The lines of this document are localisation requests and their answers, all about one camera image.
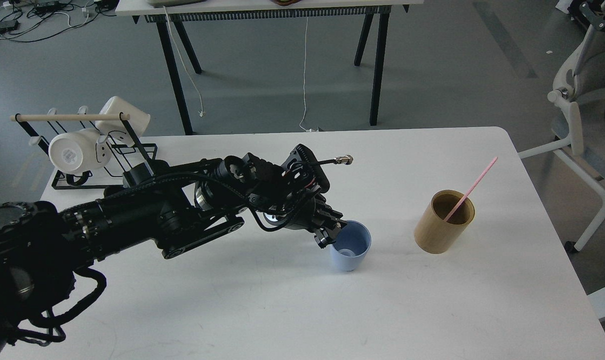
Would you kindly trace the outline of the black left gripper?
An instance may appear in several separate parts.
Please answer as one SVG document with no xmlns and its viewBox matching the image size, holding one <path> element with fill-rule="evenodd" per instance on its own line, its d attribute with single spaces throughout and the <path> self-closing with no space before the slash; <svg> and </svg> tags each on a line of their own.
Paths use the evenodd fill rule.
<svg viewBox="0 0 605 360">
<path fill-rule="evenodd" d="M 261 230 L 305 230 L 319 248 L 337 241 L 347 225 L 343 214 L 328 205 L 330 182 L 323 166 L 350 166 L 352 155 L 318 160 L 308 146 L 298 144 L 281 165 L 273 168 L 266 191 L 255 187 L 248 195 L 250 210 Z"/>
</svg>

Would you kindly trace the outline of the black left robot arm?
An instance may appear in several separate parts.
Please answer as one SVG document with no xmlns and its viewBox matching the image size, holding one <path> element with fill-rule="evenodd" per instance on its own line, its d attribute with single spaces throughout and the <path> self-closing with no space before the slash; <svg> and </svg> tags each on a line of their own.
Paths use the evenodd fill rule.
<svg viewBox="0 0 605 360">
<path fill-rule="evenodd" d="M 94 262 L 147 240 L 172 259 L 238 230 L 248 210 L 263 231 L 305 230 L 320 248 L 334 244 L 348 223 L 327 203 L 322 166 L 352 162 L 319 161 L 302 144 L 280 165 L 252 153 L 175 166 L 150 159 L 103 198 L 64 210 L 47 201 L 0 203 L 0 353 L 17 341 L 64 341 L 62 325 L 107 287 Z"/>
</svg>

